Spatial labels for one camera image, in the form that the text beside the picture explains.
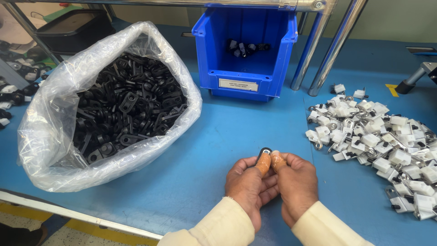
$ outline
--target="blue workbench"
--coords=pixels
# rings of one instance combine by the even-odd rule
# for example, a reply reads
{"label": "blue workbench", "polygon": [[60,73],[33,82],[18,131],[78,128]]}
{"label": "blue workbench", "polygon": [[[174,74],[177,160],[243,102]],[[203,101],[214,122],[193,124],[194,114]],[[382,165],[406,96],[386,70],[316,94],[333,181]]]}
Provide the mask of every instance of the blue workbench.
{"label": "blue workbench", "polygon": [[[181,37],[189,28],[157,25],[199,85],[194,38]],[[424,122],[437,130],[437,86],[425,77],[408,95],[393,97],[385,84],[398,84],[414,72],[423,56],[405,46],[436,46],[375,40],[348,40],[318,97],[306,94],[330,39],[323,38],[300,91],[289,88],[306,37],[293,48],[281,97],[254,102],[212,96],[201,89],[203,109],[197,122],[160,158],[145,168],[106,184],[75,193],[50,193],[32,185],[17,160],[17,127],[26,106],[13,106],[13,118],[0,131],[0,189],[33,196],[73,211],[156,234],[188,229],[224,195],[225,175],[239,158],[257,155],[263,147],[288,151],[317,168],[320,200],[340,219],[375,245],[435,245],[437,221],[417,221],[390,208],[385,179],[358,161],[334,162],[327,148],[316,151],[305,137],[307,108],[333,97],[331,84],[344,84],[352,94],[366,87],[369,100],[387,104],[391,113]],[[261,209],[262,227],[253,246],[301,245],[281,218],[281,199]]]}

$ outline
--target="cream sleeve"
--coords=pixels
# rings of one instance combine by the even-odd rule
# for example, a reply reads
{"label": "cream sleeve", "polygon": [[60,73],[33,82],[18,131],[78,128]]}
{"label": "cream sleeve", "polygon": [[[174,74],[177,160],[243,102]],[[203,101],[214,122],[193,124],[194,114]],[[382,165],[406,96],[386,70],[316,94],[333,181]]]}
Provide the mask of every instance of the cream sleeve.
{"label": "cream sleeve", "polygon": [[167,233],[158,246],[247,246],[255,238],[249,216],[224,197],[194,228]]}
{"label": "cream sleeve", "polygon": [[291,229],[304,246],[372,246],[320,201],[314,203]]}

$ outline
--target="blue plastic storage bin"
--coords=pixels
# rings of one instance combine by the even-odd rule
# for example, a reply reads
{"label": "blue plastic storage bin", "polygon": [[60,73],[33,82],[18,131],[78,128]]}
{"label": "blue plastic storage bin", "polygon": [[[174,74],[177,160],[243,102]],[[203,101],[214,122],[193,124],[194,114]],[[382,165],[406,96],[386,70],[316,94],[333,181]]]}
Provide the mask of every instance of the blue plastic storage bin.
{"label": "blue plastic storage bin", "polygon": [[[297,41],[292,11],[259,8],[208,8],[192,33],[196,37],[200,86],[213,95],[267,102],[279,97]],[[270,43],[247,58],[226,52],[227,40]]]}

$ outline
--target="bin label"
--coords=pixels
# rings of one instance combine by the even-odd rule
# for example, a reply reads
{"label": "bin label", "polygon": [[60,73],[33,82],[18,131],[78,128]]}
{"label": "bin label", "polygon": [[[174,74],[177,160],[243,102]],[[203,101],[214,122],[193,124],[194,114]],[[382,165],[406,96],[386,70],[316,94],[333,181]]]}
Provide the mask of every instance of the bin label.
{"label": "bin label", "polygon": [[258,91],[258,84],[252,82],[244,82],[238,80],[229,80],[229,79],[219,79],[218,80],[219,87],[226,87],[232,89],[240,89],[247,91]]}

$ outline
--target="clear plastic bag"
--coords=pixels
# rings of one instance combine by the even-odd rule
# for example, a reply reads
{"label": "clear plastic bag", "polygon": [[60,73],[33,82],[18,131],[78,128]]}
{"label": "clear plastic bag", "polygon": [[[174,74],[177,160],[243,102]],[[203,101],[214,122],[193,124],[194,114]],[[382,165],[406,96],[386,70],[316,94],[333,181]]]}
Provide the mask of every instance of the clear plastic bag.
{"label": "clear plastic bag", "polygon": [[[133,144],[87,165],[73,146],[78,92],[122,52],[162,61],[181,85],[188,108],[165,136]],[[199,118],[202,98],[187,67],[150,22],[132,24],[59,65],[37,91],[18,128],[19,162],[33,184],[50,192],[73,192],[138,171],[158,158]]]}

